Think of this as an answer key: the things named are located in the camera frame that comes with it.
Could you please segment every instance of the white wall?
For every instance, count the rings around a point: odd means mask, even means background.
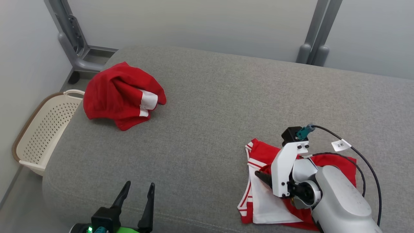
[[[325,67],[414,79],[414,1],[343,0]]]
[[[0,2],[0,200],[18,168],[11,153],[14,140],[72,69],[57,35],[43,0]]]
[[[68,2],[93,46],[181,46],[295,61],[317,0]]]

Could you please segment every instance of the gray fabric surface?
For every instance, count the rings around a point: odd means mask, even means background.
[[[245,144],[258,138],[280,146],[288,126],[313,122],[342,136],[371,162],[383,194],[382,230],[412,231],[412,80],[142,46],[117,51],[106,68],[123,61],[154,76],[167,104],[128,131],[111,120],[88,120],[81,107],[76,111],[43,178],[46,203],[68,224],[88,222],[131,180],[121,214],[124,225],[136,226],[154,182],[155,233],[306,232],[243,225],[236,206],[248,178]],[[331,141],[335,138],[316,130],[310,151],[333,151]],[[357,157],[350,150],[343,154]],[[361,159],[358,164],[376,219],[375,182]]]

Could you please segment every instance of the floor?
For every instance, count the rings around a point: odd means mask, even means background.
[[[109,57],[93,54],[85,60],[106,63]],[[80,73],[76,84],[64,84],[61,91],[85,90],[96,73]],[[62,224],[47,208],[42,195],[42,177],[22,167],[4,205],[0,209],[1,233],[67,233],[71,226]]]

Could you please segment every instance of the laundry basket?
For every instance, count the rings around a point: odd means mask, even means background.
[[[14,159],[39,175],[43,175],[60,136],[82,101],[82,98],[70,96],[71,93],[85,94],[81,90],[68,90],[47,97],[13,144]]]

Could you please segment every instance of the black wheel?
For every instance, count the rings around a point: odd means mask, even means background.
[[[79,79],[80,79],[79,72],[74,71],[67,82],[69,84],[75,84],[75,83],[77,83],[79,81]]]

